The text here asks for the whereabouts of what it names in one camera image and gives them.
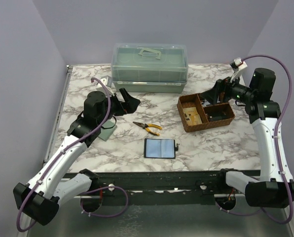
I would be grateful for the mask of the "yellow black pliers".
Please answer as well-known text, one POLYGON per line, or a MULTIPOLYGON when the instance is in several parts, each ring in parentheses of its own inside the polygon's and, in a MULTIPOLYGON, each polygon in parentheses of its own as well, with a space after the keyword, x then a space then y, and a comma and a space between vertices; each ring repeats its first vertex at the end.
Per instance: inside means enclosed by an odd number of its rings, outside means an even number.
POLYGON ((162 130, 162 127, 159 126, 159 125, 156 125, 156 124, 147 124, 147 123, 141 123, 141 122, 136 122, 134 121, 133 124, 141 127, 142 129, 144 129, 147 133, 153 135, 153 136, 159 136, 160 134, 157 133, 157 132, 153 132, 150 130, 150 128, 156 128, 156 129, 159 129, 159 130, 162 130))

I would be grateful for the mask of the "brown wicker tray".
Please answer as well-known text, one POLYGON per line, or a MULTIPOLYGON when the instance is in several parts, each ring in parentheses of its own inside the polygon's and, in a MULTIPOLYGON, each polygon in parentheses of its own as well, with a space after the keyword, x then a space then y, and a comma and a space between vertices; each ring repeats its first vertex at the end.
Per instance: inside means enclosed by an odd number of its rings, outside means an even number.
POLYGON ((227 125, 230 125, 230 123, 234 120, 235 114, 233 112, 232 107, 230 106, 228 102, 227 103, 218 102, 215 105, 202 107, 201 100, 203 100, 203 98, 201 97, 200 93, 183 95, 178 98, 177 109, 181 117, 181 121, 182 121, 185 132, 191 133, 191 132, 196 132, 201 130, 227 126, 227 125), (202 119, 202 124, 193 125, 193 126, 187 125, 186 119, 184 117, 183 109, 189 108, 189 107, 196 107, 197 112, 202 119), (206 114, 211 112, 225 112, 228 115, 228 119, 209 122, 206 114))

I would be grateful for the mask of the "gold card in tray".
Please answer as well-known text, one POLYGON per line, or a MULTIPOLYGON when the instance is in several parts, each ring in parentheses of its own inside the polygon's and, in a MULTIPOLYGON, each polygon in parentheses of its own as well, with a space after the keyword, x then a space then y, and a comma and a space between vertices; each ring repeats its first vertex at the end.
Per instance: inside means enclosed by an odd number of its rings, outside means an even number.
POLYGON ((196 107, 189 107, 183 109, 184 117, 186 119, 186 123, 189 126, 202 124, 202 119, 197 112, 196 107))

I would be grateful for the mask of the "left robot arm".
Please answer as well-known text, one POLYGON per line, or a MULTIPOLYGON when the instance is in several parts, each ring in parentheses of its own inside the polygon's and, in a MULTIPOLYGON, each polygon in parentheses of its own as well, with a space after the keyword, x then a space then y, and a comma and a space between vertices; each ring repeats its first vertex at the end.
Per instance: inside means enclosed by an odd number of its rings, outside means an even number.
POLYGON ((134 113, 140 100, 120 89, 123 101, 114 93, 92 91, 87 95, 83 112, 70 125, 60 148, 48 163, 26 184, 18 183, 13 195, 19 213, 26 214, 45 226, 56 216, 60 205, 85 192, 93 195, 98 191, 98 182, 93 173, 84 170, 61 184, 60 181, 74 161, 84 153, 100 135, 102 125, 112 117, 134 113))

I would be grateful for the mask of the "green plastic storage box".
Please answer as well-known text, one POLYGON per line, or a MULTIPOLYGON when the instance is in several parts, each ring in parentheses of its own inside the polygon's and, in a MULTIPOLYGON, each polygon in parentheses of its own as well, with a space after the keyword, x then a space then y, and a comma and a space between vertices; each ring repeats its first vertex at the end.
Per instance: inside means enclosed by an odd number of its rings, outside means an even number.
POLYGON ((188 74, 186 46, 118 43, 110 68, 117 90, 182 93, 188 74))

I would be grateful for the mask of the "green snap wallet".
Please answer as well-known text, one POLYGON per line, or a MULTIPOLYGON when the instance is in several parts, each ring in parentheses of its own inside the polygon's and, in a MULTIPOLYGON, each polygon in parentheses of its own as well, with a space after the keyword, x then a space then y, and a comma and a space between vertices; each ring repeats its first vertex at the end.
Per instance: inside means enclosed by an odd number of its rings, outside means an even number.
POLYGON ((116 128, 117 126, 115 121, 107 120, 103 124, 101 128, 101 133, 98 137, 103 141, 107 141, 111 137, 116 128))

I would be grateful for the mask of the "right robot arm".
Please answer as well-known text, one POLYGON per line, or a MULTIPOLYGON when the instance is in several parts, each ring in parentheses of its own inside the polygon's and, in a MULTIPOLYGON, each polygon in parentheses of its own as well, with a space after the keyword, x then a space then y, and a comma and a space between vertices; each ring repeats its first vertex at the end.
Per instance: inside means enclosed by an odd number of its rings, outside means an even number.
POLYGON ((233 188, 240 191, 253 207, 285 208, 294 201, 294 178, 280 137, 282 113, 279 104, 270 99, 275 80, 272 70, 256 68, 249 86, 242 85, 239 78, 227 77, 201 93, 211 105, 231 99, 245 105, 257 138, 260 177, 255 179, 239 170, 226 169, 223 177, 216 181, 216 188, 223 194, 233 188))

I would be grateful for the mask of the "black mounting rail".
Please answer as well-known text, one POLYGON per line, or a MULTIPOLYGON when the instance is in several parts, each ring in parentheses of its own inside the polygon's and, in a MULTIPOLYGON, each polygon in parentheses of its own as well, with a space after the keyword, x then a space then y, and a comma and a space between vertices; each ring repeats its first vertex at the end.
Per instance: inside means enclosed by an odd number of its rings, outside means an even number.
POLYGON ((84 169, 94 190, 109 184, 123 188, 130 205, 213 205, 214 196, 232 188, 222 182, 221 171, 99 172, 84 169))

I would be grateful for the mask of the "grey credit card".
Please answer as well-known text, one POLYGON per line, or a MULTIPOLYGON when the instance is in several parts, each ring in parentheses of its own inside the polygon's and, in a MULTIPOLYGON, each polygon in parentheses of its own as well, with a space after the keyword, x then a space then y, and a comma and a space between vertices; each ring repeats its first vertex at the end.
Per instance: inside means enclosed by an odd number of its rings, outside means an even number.
POLYGON ((209 103, 207 100, 203 99, 203 100, 201 100, 201 106, 202 107, 211 106, 211 103, 209 103))

